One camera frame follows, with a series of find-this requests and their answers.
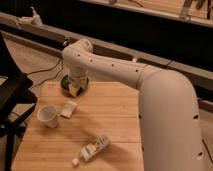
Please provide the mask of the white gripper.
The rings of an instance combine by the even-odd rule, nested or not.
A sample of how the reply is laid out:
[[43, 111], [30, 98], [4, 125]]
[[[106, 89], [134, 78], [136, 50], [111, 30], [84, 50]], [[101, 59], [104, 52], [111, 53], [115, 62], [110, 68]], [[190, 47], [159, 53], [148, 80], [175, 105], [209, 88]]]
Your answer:
[[82, 93], [82, 89], [85, 90], [88, 87], [88, 78], [86, 76], [69, 76], [68, 81], [69, 93], [73, 97], [78, 97]]

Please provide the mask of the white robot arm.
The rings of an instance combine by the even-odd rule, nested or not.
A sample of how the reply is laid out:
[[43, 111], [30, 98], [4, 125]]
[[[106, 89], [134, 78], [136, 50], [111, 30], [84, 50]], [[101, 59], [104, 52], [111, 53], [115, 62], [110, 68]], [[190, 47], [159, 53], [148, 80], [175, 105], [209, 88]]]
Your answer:
[[186, 76], [96, 55], [87, 39], [66, 46], [62, 56], [74, 84], [91, 70], [139, 91], [144, 171], [205, 171], [198, 100]]

